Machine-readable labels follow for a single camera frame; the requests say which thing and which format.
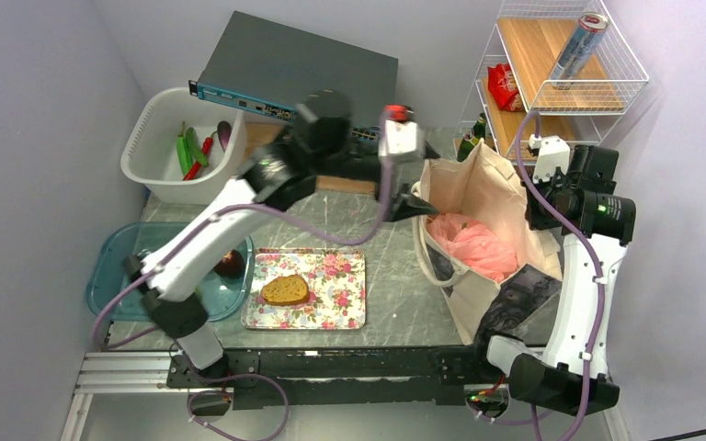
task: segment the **pink plastic bag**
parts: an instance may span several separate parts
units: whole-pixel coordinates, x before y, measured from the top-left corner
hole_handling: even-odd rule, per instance
[[[427,225],[431,237],[448,254],[478,274],[502,282],[518,269],[516,250],[485,225],[463,214],[440,214]]]

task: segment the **gray marble countertop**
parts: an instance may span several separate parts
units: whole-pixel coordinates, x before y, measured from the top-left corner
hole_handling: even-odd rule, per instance
[[[453,130],[431,130],[428,140],[443,157],[451,157]],[[422,164],[398,170],[402,182],[420,177]],[[377,202],[371,196],[320,191],[289,210],[326,232],[360,237],[374,220]],[[150,197],[143,221],[191,221],[203,210],[198,205],[163,203]],[[256,247],[340,248],[333,243],[274,220],[252,236]],[[416,262],[410,222],[386,224],[369,242],[355,247],[366,259],[367,320],[357,330],[252,331],[245,329],[237,312],[211,323],[225,347],[321,347],[458,345],[461,339],[439,288],[429,284]],[[146,322],[115,322],[111,341],[117,342],[145,329]],[[161,332],[147,334],[121,350],[166,349],[172,341]]]

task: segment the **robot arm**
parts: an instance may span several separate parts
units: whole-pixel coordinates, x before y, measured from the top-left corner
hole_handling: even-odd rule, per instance
[[[176,339],[193,365],[208,378],[225,374],[221,343],[207,324],[208,314],[194,288],[227,251],[274,216],[315,191],[319,175],[369,180],[382,185],[391,200],[388,221],[436,210],[403,186],[392,194],[381,182],[383,165],[438,157],[425,145],[423,132],[407,107],[389,106],[381,122],[378,149],[349,135],[350,104],[324,90],[297,106],[297,118],[270,144],[256,149],[240,176],[229,180],[212,203],[167,245],[127,263],[131,280],[151,275],[140,286],[142,305],[151,320]]]
[[[616,276],[626,246],[632,239],[633,201],[612,196],[618,153],[593,146],[570,148],[558,137],[529,141],[539,151],[533,183],[552,206],[586,236],[602,264],[598,279],[591,257],[580,239],[564,235],[564,281],[559,310],[544,352],[529,350],[518,339],[484,334],[484,358],[509,378],[510,396],[562,413],[577,414],[584,362],[590,360],[591,391],[586,413],[615,405],[619,389],[609,382],[606,336]],[[561,224],[529,194],[527,220],[532,229]],[[598,308],[598,284],[604,286],[605,304],[597,343],[586,352],[586,340]]]

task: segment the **bread slice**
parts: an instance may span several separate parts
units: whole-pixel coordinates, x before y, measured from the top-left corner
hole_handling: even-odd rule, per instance
[[[299,305],[310,301],[310,287],[304,277],[298,274],[278,277],[264,285],[261,297],[267,305]]]

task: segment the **bag handle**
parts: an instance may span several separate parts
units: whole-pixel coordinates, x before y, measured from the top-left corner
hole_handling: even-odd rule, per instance
[[[420,190],[420,182],[416,182],[413,184],[413,188],[411,190],[413,194],[416,196],[420,197],[421,196],[421,190]],[[418,260],[418,266],[420,266],[421,271],[424,273],[424,276],[428,279],[429,283],[436,287],[440,288],[445,288],[449,287],[451,285],[455,285],[456,282],[458,282],[461,279],[461,276],[464,275],[464,273],[467,272],[466,268],[458,268],[456,267],[452,261],[451,265],[453,265],[453,276],[450,276],[448,280],[439,280],[434,276],[434,271],[431,269],[431,265],[427,262],[426,257],[424,256],[424,232],[421,229],[421,224],[420,224],[420,218],[421,216],[415,216],[412,218],[413,222],[413,246],[416,249],[416,258]]]

